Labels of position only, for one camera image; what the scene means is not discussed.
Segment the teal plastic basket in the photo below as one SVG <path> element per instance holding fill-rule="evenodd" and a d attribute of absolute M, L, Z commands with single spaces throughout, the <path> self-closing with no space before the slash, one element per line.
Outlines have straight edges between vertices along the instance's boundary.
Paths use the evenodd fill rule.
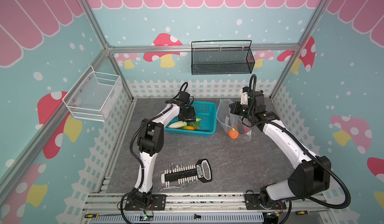
<path fill-rule="evenodd" d="M 197 136 L 208 137 L 215 133 L 217 126 L 216 112 L 217 106 L 213 102 L 195 101 L 192 105 L 195 109 L 196 117 L 200 118 L 199 129 L 196 131 L 182 130 L 182 129 L 170 129 L 169 125 L 178 122 L 178 117 L 175 117 L 165 128 L 165 131 L 169 134 L 185 135 L 185 136 Z"/>

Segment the clear zip top bag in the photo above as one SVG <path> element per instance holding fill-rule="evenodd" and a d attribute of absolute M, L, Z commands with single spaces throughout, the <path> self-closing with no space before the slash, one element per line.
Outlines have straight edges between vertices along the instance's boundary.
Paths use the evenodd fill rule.
<path fill-rule="evenodd" d="M 233 103 L 233 101 L 230 99 L 220 99 L 216 113 L 217 121 L 220 123 L 228 137 L 228 132 L 231 129 L 235 129 L 239 132 L 239 137 L 237 139 L 244 138 L 250 140 L 252 137 L 252 130 L 242 123 L 240 116 L 230 113 L 229 105 L 231 103 Z"/>

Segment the orange toy tomato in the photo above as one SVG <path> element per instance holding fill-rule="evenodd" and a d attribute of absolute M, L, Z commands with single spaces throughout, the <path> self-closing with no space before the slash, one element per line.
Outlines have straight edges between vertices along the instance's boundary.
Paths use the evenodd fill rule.
<path fill-rule="evenodd" d="M 228 135 L 231 139 L 235 140 L 239 137 L 239 132 L 235 129 L 231 129 L 229 132 L 228 132 Z"/>

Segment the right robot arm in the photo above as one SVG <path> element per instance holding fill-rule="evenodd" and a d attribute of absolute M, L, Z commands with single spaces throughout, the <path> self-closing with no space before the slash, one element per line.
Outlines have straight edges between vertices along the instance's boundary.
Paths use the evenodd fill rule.
<path fill-rule="evenodd" d="M 263 207 L 269 208 L 281 200 L 305 199 L 331 209 L 345 209 L 350 205 L 351 194 L 343 181 L 331 170 L 331 161 L 307 149 L 286 129 L 274 112 L 266 111 L 264 106 L 250 107 L 239 101 L 231 103 L 229 107 L 231 114 L 248 121 L 248 127 L 257 126 L 274 141 L 295 169 L 287 180 L 261 188 L 259 199 Z M 334 179 L 344 192 L 345 199 L 340 204 L 329 204 L 314 198 L 315 194 L 329 189 L 331 179 Z"/>

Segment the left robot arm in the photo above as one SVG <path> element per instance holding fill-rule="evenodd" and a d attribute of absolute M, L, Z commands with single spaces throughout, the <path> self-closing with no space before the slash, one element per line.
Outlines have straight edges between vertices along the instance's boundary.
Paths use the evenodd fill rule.
<path fill-rule="evenodd" d="M 130 153 L 139 162 L 138 178 L 132 191 L 123 196 L 127 203 L 145 209 L 152 203 L 153 172 L 164 146 L 165 127 L 181 113 L 191 112 L 193 97 L 169 99 L 156 116 L 143 119 L 130 141 Z"/>

